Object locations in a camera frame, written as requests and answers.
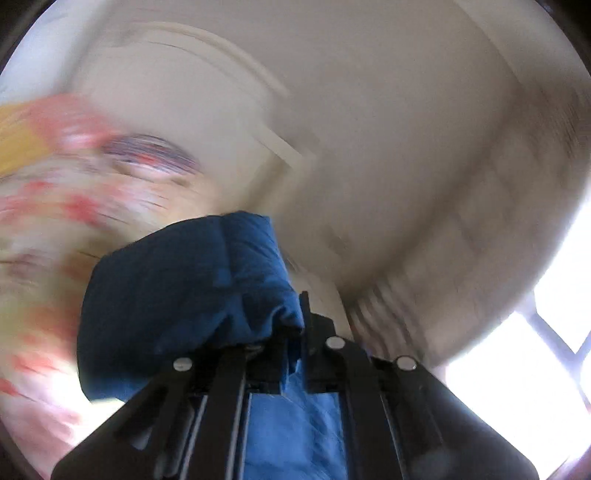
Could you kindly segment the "blue padded winter jacket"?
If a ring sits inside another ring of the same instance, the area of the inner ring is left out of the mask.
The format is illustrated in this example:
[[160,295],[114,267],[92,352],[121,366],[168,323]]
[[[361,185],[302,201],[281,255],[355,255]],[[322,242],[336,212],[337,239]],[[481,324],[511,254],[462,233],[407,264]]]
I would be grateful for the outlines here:
[[[76,357],[90,400],[130,399],[198,347],[304,329],[270,218],[247,212],[169,225],[104,256],[81,307]],[[297,353],[283,395],[256,395],[245,477],[342,479],[339,400],[304,391]]]

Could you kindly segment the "floral bed sheet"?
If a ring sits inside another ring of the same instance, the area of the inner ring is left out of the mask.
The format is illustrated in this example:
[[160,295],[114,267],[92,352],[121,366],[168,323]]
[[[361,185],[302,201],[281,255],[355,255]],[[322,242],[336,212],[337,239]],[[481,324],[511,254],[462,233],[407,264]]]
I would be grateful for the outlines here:
[[101,147],[120,135],[71,94],[1,108],[1,420],[42,478],[115,408],[92,406],[77,376],[79,312],[94,266],[218,210],[201,169],[160,181],[116,169]]

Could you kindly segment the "patterned red blue pillow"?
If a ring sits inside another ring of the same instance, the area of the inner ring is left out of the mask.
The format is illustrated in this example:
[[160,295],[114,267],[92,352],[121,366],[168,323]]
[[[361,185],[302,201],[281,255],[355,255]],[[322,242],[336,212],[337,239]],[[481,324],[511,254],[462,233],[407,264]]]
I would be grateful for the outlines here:
[[198,160],[174,143],[145,134],[122,135],[101,147],[101,153],[123,173],[160,181],[197,174]]

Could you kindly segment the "white wooden headboard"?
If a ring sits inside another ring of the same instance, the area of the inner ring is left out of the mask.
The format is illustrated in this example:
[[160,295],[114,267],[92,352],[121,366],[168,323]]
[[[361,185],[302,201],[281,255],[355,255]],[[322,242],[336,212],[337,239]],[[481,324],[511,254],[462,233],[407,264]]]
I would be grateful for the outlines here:
[[228,210],[280,218],[318,158],[290,92],[255,57],[203,29],[131,23],[99,38],[73,76],[85,95],[134,133],[192,154]]

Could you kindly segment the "window frame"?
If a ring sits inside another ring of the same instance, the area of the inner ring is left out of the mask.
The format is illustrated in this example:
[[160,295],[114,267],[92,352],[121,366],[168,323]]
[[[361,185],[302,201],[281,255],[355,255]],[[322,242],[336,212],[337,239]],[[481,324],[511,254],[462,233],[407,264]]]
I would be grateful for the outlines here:
[[548,324],[548,322],[539,315],[535,299],[532,295],[526,296],[525,299],[518,304],[516,310],[526,318],[528,324],[546,343],[562,366],[577,383],[579,393],[583,398],[586,408],[587,410],[590,410],[590,396],[583,391],[581,383],[583,362],[586,356],[590,353],[590,335],[587,335],[583,344],[577,351],[573,351]]

